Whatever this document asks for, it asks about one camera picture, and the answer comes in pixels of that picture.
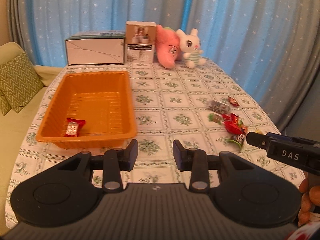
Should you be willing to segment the right hand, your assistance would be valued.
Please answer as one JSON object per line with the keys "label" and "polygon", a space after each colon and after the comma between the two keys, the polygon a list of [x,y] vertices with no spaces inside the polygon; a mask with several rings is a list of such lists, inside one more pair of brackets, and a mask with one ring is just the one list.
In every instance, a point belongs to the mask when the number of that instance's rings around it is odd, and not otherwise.
{"label": "right hand", "polygon": [[310,222],[310,210],[313,205],[319,206],[320,187],[319,185],[309,187],[308,172],[304,171],[305,179],[301,182],[298,190],[302,193],[301,208],[298,214],[298,226]]}

